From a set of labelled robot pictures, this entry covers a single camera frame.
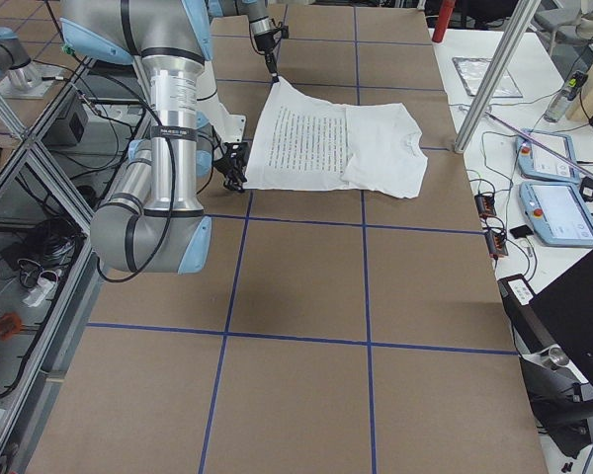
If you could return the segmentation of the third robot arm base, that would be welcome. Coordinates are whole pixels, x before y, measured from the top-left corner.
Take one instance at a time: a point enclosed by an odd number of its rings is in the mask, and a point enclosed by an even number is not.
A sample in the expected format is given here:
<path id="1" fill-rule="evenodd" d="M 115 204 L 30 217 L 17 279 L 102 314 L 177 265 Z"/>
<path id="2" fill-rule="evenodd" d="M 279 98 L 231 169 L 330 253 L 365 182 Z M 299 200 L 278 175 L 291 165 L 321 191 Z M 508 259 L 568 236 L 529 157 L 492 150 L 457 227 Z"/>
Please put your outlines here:
<path id="1" fill-rule="evenodd" d="M 41 99 L 51 83 L 33 63 L 16 33 L 0 27 L 0 94 L 12 99 Z"/>

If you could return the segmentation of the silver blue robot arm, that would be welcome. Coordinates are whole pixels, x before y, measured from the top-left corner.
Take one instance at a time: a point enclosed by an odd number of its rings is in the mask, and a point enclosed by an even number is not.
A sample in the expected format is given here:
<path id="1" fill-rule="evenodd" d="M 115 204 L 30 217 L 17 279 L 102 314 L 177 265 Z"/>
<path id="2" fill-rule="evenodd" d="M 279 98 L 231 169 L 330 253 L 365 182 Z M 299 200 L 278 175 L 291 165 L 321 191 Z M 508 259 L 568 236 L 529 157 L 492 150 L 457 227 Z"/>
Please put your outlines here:
<path id="1" fill-rule="evenodd" d="M 268 13 L 268 3 L 258 0 L 210 0 L 206 2 L 210 19 L 245 16 L 253 50 L 264 57 L 272 83 L 279 82 L 276 48 L 290 37 L 289 27 L 277 23 Z"/>
<path id="2" fill-rule="evenodd" d="M 150 136 L 90 224 L 97 256 L 127 277 L 194 274 L 206 263 L 212 220 L 196 190 L 198 80 L 212 60 L 212 19 L 245 11 L 225 1 L 61 4 L 70 48 L 109 63 L 138 60 L 149 81 Z"/>

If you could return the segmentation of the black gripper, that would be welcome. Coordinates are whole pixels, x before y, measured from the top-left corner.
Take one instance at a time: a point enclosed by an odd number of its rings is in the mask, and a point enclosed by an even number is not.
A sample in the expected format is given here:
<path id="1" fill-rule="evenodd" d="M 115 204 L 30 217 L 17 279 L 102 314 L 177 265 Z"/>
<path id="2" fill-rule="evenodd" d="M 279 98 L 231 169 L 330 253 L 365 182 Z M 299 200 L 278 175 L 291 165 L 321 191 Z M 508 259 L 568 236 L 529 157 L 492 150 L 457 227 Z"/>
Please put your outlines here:
<path id="1" fill-rule="evenodd" d="M 247 179 L 244 170 L 248 163 L 248 143 L 224 143 L 221 155 L 212 162 L 213 167 L 223 175 L 223 186 L 232 192 L 244 193 Z"/>
<path id="2" fill-rule="evenodd" d="M 279 78 L 279 75 L 277 74 L 278 69 L 277 69 L 276 56 L 275 56 L 274 51 L 272 49 L 264 49 L 263 55 L 264 55 L 266 67 L 267 67 L 269 73 L 271 74 L 272 82 L 279 83 L 280 78 Z"/>

